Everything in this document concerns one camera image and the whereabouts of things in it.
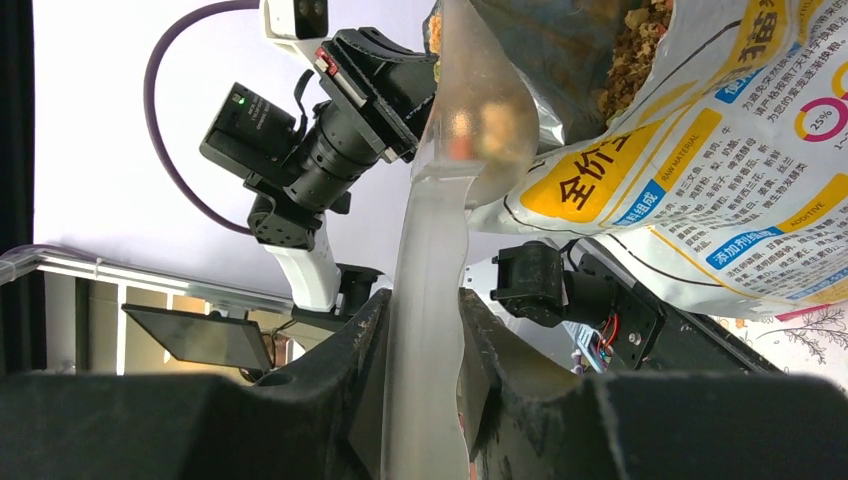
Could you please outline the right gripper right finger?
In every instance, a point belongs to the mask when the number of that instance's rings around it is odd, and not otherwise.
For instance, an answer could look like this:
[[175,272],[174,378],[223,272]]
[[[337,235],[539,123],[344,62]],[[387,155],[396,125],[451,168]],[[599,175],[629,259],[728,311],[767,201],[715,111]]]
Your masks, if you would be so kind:
[[482,479],[843,479],[847,398],[798,375],[578,376],[459,294],[470,460]]

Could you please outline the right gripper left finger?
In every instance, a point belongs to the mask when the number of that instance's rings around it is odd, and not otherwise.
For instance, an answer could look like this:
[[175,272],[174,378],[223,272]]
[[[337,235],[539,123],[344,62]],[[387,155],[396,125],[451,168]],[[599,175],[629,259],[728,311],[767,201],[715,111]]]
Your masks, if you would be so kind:
[[254,386],[213,374],[1,383],[5,479],[375,479],[390,293]]

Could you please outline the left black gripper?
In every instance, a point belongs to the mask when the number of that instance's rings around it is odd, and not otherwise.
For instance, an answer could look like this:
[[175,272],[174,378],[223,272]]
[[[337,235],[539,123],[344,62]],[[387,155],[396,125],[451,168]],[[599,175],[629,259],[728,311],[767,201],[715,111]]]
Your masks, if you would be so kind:
[[342,29],[315,50],[321,86],[378,157],[415,158],[436,93],[436,58],[375,27]]

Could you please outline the cat food bag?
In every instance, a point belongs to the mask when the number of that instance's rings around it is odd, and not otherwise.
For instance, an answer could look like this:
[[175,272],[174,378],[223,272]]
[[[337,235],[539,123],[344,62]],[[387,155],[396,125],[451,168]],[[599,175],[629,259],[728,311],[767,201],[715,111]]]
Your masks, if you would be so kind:
[[633,103],[474,229],[590,236],[662,300],[745,317],[847,298],[847,5],[673,1]]

